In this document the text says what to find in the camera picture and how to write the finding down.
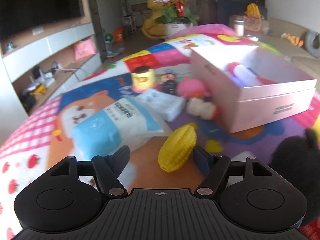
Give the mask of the white tv wall cabinet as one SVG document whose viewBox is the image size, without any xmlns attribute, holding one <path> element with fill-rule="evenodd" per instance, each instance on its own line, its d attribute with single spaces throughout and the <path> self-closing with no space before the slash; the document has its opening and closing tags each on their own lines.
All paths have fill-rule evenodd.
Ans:
<svg viewBox="0 0 320 240">
<path fill-rule="evenodd" d="M 88 0 L 83 0 L 85 16 L 76 21 L 51 25 L 44 29 L 41 38 L 16 48 L 7 55 L 1 56 L 1 123 L 7 118 L 13 118 L 17 126 L 28 116 L 15 90 L 15 84 L 24 84 L 24 76 L 39 65 L 42 70 L 48 70 L 51 64 L 60 62 L 65 72 L 55 74 L 55 82 L 48 88 L 46 95 L 31 109 L 39 108 L 46 100 L 70 89 L 76 83 L 73 72 L 79 72 L 81 77 L 93 74 L 101 65 L 99 53 L 76 60 L 73 47 L 83 39 L 95 41 L 95 32 L 90 16 Z"/>
</svg>

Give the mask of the black plush toy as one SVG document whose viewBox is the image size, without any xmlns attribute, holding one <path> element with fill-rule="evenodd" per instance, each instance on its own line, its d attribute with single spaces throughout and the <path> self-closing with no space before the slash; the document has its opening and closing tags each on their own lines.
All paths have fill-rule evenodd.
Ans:
<svg viewBox="0 0 320 240">
<path fill-rule="evenodd" d="M 317 135 L 307 128 L 304 135 L 284 139 L 272 155 L 269 167 L 275 170 L 306 198 L 307 212 L 302 226 L 319 217 L 320 152 Z"/>
</svg>

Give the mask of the blue white wipes pack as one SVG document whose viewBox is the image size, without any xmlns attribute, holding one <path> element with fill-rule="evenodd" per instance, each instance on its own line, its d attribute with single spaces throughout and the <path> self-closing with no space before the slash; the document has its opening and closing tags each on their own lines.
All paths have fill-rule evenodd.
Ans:
<svg viewBox="0 0 320 240">
<path fill-rule="evenodd" d="M 122 146 L 130 151 L 153 137 L 168 137 L 172 130 L 152 109 L 128 96 L 93 114 L 72 130 L 75 149 L 85 160 L 112 155 Z"/>
</svg>

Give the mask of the pink doll head toy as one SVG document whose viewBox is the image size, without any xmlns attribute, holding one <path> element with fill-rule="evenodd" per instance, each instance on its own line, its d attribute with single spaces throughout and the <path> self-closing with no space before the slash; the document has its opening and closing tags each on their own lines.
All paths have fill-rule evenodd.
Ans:
<svg viewBox="0 0 320 240">
<path fill-rule="evenodd" d="M 205 98 L 210 96 L 207 87 L 198 79 L 186 79 L 181 81 L 177 85 L 176 91 L 178 96 L 186 99 Z"/>
</svg>

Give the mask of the pink paper gift bag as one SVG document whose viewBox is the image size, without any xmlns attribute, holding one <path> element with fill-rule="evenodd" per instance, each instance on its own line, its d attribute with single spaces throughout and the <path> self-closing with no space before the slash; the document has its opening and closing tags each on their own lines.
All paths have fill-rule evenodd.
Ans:
<svg viewBox="0 0 320 240">
<path fill-rule="evenodd" d="M 83 41 L 76 42 L 73 45 L 73 49 L 74 49 L 75 60 L 80 60 L 85 57 L 95 55 L 97 52 L 95 43 L 90 38 Z"/>
</svg>

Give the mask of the pink cardboard gift box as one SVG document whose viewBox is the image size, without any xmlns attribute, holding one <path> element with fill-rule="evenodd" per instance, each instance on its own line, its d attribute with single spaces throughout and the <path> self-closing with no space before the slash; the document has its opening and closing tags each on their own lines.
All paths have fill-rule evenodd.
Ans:
<svg viewBox="0 0 320 240">
<path fill-rule="evenodd" d="M 227 72 L 232 62 L 276 82 L 241 87 Z M 230 133 L 265 125 L 308 110 L 317 80 L 285 57 L 257 46 L 199 46 L 191 49 L 190 72 L 201 80 Z"/>
</svg>

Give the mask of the purple orchid flower pot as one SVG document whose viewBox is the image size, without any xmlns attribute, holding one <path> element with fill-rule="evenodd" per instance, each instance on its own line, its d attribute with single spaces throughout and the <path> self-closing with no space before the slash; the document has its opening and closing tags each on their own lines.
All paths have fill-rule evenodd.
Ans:
<svg viewBox="0 0 320 240">
<path fill-rule="evenodd" d="M 166 4 L 168 7 L 161 10 L 163 14 L 156 19 L 156 23 L 163 23 L 165 28 L 165 38 L 180 30 L 198 25 L 199 16 L 193 14 L 189 8 L 190 0 L 156 0 Z"/>
</svg>

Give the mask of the black television screen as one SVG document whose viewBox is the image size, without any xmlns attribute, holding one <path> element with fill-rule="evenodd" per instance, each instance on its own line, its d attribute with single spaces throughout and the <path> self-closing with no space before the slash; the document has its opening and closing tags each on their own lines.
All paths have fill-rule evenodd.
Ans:
<svg viewBox="0 0 320 240">
<path fill-rule="evenodd" d="M 81 16 L 82 0 L 1 0 L 1 39 Z"/>
</svg>

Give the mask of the white thermos cup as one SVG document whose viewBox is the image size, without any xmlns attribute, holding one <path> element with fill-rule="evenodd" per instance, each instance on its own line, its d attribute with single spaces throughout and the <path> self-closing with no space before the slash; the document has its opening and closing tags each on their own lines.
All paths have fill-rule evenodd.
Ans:
<svg viewBox="0 0 320 240">
<path fill-rule="evenodd" d="M 244 32 L 245 32 L 244 20 L 234 20 L 233 27 L 234 27 L 234 31 L 238 36 L 244 36 Z"/>
</svg>

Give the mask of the beige sofa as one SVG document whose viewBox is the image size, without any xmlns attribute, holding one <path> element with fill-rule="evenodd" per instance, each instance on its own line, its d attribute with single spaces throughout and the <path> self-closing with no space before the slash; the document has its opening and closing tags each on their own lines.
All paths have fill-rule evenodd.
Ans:
<svg viewBox="0 0 320 240">
<path fill-rule="evenodd" d="M 319 80 L 319 58 L 311 55 L 304 45 L 298 46 L 289 40 L 290 37 L 298 37 L 300 41 L 305 41 L 308 31 L 300 25 L 270 17 L 261 21 L 259 32 L 246 30 L 245 34 L 257 37 L 259 42 L 273 47 L 298 68 Z"/>
</svg>

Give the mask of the white tissue pack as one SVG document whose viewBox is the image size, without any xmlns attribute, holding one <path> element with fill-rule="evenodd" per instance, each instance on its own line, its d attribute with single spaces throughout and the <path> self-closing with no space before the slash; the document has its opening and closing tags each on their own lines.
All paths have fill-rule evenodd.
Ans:
<svg viewBox="0 0 320 240">
<path fill-rule="evenodd" d="M 136 96 L 136 100 L 148 106 L 165 121 L 173 122 L 183 111 L 186 100 L 183 97 L 148 89 Z"/>
</svg>

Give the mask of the small black figurine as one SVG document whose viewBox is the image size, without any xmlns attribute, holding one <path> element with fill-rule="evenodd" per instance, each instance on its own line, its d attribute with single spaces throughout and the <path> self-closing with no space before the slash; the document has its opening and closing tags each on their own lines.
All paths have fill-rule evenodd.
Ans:
<svg viewBox="0 0 320 240">
<path fill-rule="evenodd" d="M 163 93 L 177 95 L 177 77 L 173 73 L 165 73 L 161 75 L 160 79 L 161 91 Z"/>
</svg>

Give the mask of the yellow corn toy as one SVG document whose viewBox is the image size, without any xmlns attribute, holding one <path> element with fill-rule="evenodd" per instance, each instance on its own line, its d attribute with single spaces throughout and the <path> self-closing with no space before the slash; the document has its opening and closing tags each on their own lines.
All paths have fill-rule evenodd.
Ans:
<svg viewBox="0 0 320 240">
<path fill-rule="evenodd" d="M 195 128 L 184 125 L 167 138 L 158 154 L 158 164 L 165 172 L 175 172 L 190 158 L 197 142 Z"/>
</svg>

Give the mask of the cream bottle shaped toy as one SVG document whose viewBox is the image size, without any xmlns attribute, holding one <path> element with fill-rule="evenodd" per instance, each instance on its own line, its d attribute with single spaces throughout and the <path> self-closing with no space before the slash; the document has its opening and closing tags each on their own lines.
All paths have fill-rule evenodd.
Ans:
<svg viewBox="0 0 320 240">
<path fill-rule="evenodd" d="M 191 98 L 187 103 L 186 112 L 203 120 L 216 120 L 220 109 L 212 102 L 205 102 L 201 98 Z"/>
</svg>

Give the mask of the red cartoon gift bag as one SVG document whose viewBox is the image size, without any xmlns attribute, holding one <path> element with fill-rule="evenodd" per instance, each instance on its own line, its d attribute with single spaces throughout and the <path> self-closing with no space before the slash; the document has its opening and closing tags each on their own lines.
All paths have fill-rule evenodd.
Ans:
<svg viewBox="0 0 320 240">
<path fill-rule="evenodd" d="M 244 16 L 244 28 L 247 31 L 259 32 L 261 30 L 261 18 L 255 16 Z"/>
</svg>

